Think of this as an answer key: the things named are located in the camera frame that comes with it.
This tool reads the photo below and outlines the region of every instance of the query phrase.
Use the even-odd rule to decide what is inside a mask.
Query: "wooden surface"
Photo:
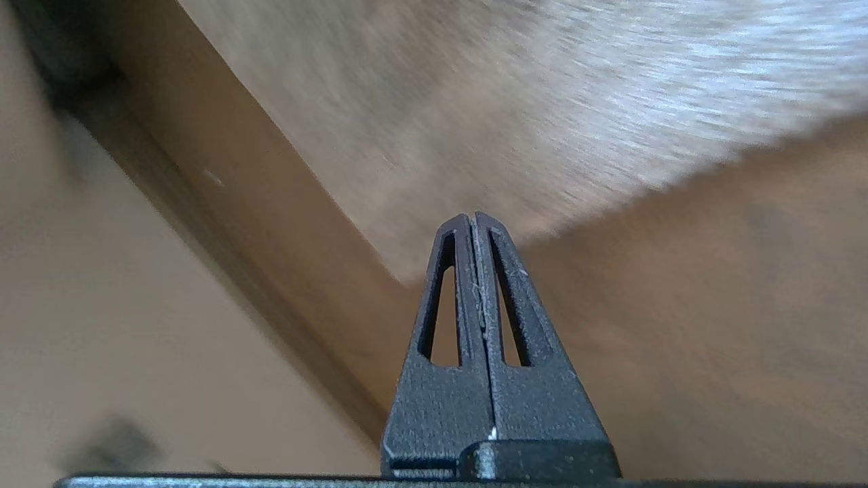
[[[356,432],[372,452],[378,452],[383,422],[382,410],[342,362],[319,343],[304,321],[277,295],[261,273],[233,244],[216,216],[202,205],[189,181],[167,158],[117,93],[104,90],[83,97],[72,108],[92,136],[114,162],[148,197],[185,244],[208,266],[221,285],[244,308],[252,322],[270,339],[272,346],[292,366],[294,373],[312,386],[347,424],[356,423]],[[329,379],[332,387],[322,379]],[[247,381],[256,383],[255,377]]]
[[[365,394],[342,404],[375,431],[419,287],[384,271],[174,2],[102,8],[129,106],[297,320],[273,326],[352,374]],[[865,141],[867,121],[841,122],[523,249],[626,475],[868,480]]]

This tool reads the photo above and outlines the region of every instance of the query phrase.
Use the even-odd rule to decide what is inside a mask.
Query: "beige wall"
[[[113,415],[153,438],[160,471],[376,472],[374,446],[286,363],[108,154],[75,121],[57,130],[5,7],[3,485],[49,486],[64,474],[58,458]]]

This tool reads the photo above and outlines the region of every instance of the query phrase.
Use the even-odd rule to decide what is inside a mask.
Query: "wood grain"
[[[101,6],[129,106],[373,399],[344,407],[382,419],[419,287],[380,266],[177,4]],[[523,249],[628,476],[868,480],[866,141],[868,121],[842,121]]]

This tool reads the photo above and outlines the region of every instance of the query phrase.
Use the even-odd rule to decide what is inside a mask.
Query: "wooden board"
[[[382,428],[382,409],[250,265],[220,221],[203,206],[189,181],[119,98],[112,89],[101,90],[79,97],[70,108],[295,373],[313,386],[343,421],[358,424],[362,432],[357,433],[360,437],[364,434],[372,452],[376,452],[378,443],[374,439]],[[259,381],[255,377],[247,380]]]
[[[382,421],[419,287],[384,271],[177,4],[100,5],[129,106],[296,318],[273,326],[309,333],[324,384],[340,396],[330,371],[348,373],[363,394],[342,405]],[[627,475],[868,480],[866,141],[844,121],[523,249]]]

